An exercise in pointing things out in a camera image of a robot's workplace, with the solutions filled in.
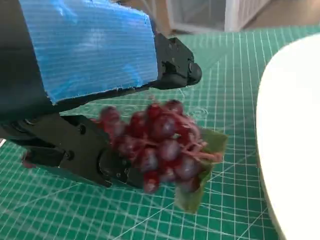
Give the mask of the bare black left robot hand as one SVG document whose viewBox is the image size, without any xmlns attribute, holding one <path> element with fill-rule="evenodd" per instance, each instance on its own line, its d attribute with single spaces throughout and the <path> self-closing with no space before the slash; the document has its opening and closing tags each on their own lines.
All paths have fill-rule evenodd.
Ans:
<svg viewBox="0 0 320 240">
<path fill-rule="evenodd" d="M 86 103 L 197 84 L 202 70 L 142 11 L 108 0 L 0 3 L 0 137 L 56 175 L 141 188 L 143 177 L 83 115 Z"/>
</svg>

